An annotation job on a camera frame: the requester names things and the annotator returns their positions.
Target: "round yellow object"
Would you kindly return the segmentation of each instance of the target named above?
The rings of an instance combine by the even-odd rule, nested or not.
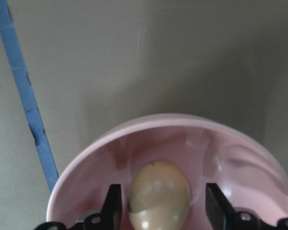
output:
[[[129,217],[135,230],[178,230],[190,203],[184,173],[170,161],[155,160],[142,167],[131,184]]]

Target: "blue tape strip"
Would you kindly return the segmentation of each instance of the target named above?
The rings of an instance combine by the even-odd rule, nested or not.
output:
[[[50,191],[52,191],[58,180],[58,172],[45,134],[35,95],[28,79],[24,58],[21,53],[14,24],[10,18],[6,0],[0,0],[0,34],[23,103],[25,116],[35,139],[36,150],[45,178]]]

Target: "painter's tape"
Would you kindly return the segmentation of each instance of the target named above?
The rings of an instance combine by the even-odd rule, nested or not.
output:
[[[28,79],[24,58],[21,53],[14,24],[10,18],[6,0],[0,0],[0,34],[24,107],[24,113],[35,139],[36,150],[48,187],[50,191],[52,191],[58,179],[58,172],[45,134],[35,95]]]

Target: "pink bowl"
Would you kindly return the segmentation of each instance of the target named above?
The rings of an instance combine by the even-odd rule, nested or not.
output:
[[[60,176],[47,221],[71,227],[82,213],[101,209],[110,184],[122,185],[121,229],[132,230],[127,196],[132,178],[156,159],[186,174],[192,203],[183,230],[212,229],[205,214],[205,184],[214,182],[234,207],[255,211],[265,222],[288,217],[288,179],[272,155],[250,137],[216,122],[182,114],[132,120],[100,137]]]

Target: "bowl rim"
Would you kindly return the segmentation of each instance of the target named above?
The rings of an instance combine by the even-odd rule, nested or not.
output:
[[[96,139],[93,143],[91,143],[87,148],[85,148],[80,154],[78,154],[65,168],[56,182],[47,207],[46,221],[52,221],[53,209],[54,209],[54,201],[56,200],[60,188],[68,178],[70,173],[76,168],[78,164],[80,164],[86,157],[92,154],[96,149],[104,146],[105,144],[110,143],[120,137],[125,135],[143,131],[146,129],[158,128],[158,127],[175,127],[175,126],[186,126],[186,127],[200,127],[207,128],[215,131],[219,131],[225,133],[229,136],[234,136],[241,141],[247,142],[252,145],[254,149],[258,152],[262,152],[264,155],[267,155],[271,163],[274,164],[278,170],[280,175],[284,179],[284,184],[286,185],[286,189],[288,191],[288,177],[285,174],[285,171],[279,164],[279,162],[275,159],[275,157],[261,144],[247,136],[246,134],[241,133],[233,128],[230,128],[226,125],[220,124],[218,122],[195,116],[195,115],[187,115],[187,114],[156,114],[156,115],[147,115],[137,119],[130,120],[125,122],[110,131],[106,132],[104,135]]]

